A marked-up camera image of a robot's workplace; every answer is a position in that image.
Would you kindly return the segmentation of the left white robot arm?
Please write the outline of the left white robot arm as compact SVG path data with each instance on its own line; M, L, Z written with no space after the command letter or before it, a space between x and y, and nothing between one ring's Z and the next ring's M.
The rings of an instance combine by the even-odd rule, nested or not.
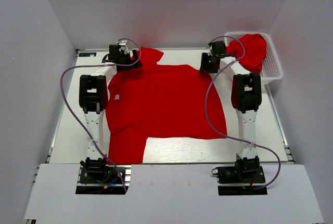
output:
M79 106L85 117L88 131L87 157L92 160L107 156L103 138L103 120L109 102L107 83L119 72L142 67L139 48L129 50L129 39L122 38L116 44L109 45L109 53L102 59L101 65L88 75L81 75L79 81Z

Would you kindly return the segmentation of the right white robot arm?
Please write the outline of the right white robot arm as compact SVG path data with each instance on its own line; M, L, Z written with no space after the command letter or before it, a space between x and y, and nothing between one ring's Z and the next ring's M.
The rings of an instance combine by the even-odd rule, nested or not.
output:
M262 102L261 77L240 64L240 59L228 54L224 41L209 43L209 51L201 55L199 71L219 75L225 72L232 80L231 103L238 119L239 137L223 137L239 141L236 159L250 160L258 157L255 147L255 122Z

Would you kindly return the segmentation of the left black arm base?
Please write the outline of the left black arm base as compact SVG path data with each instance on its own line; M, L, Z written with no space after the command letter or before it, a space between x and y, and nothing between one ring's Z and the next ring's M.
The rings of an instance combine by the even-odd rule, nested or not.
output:
M131 167L109 165L106 159L80 161L75 193L78 195L125 195L130 185Z

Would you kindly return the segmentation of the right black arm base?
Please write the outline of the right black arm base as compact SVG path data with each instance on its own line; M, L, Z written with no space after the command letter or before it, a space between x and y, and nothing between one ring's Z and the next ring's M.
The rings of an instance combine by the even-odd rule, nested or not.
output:
M217 177L219 196L267 195L264 171L258 156L252 159L236 156L233 166L219 166L211 173Z

